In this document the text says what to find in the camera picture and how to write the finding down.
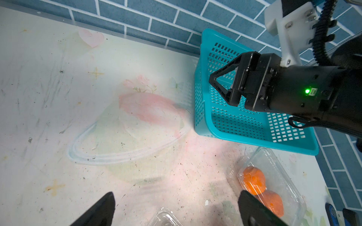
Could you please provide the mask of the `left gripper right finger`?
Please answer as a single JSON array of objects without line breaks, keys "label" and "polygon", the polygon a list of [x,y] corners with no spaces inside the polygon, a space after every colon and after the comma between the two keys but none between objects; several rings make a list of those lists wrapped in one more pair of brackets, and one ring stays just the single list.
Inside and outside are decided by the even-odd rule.
[{"label": "left gripper right finger", "polygon": [[287,226],[246,190],[241,191],[238,205],[244,226]]}]

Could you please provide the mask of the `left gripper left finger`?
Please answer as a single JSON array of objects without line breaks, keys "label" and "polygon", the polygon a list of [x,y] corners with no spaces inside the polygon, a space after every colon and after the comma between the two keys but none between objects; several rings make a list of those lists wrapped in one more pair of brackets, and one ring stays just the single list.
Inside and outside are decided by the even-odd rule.
[{"label": "left gripper left finger", "polygon": [[71,226],[111,226],[116,202],[113,192],[106,193]]}]

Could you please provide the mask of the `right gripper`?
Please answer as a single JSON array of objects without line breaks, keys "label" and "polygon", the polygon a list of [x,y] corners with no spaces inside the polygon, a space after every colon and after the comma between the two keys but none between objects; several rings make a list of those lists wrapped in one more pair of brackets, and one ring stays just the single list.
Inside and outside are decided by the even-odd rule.
[{"label": "right gripper", "polygon": [[[219,92],[228,105],[239,106],[242,97],[244,107],[255,112],[272,112],[268,106],[272,77],[280,69],[281,57],[258,52],[242,53],[221,69],[210,75],[209,83]],[[217,78],[236,71],[231,89],[217,82]]]}]

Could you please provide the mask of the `teal plastic basket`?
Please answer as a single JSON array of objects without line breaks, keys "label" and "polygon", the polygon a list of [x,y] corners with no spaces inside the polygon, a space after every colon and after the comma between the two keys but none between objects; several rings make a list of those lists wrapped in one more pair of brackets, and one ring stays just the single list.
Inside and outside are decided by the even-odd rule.
[{"label": "teal plastic basket", "polygon": [[293,128],[290,115],[260,113],[228,105],[209,84],[210,74],[251,49],[212,29],[201,35],[200,58],[195,70],[195,131],[206,137],[317,155],[319,145],[312,128]]}]

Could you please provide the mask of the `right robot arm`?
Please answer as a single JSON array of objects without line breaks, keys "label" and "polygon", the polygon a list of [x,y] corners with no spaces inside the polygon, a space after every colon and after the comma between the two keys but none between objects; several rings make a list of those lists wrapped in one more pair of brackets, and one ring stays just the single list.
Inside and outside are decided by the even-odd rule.
[{"label": "right robot arm", "polygon": [[291,115],[288,123],[351,135],[362,148],[362,38],[333,53],[335,66],[281,66],[276,54],[242,53],[212,73],[209,83],[227,104],[255,112]]}]

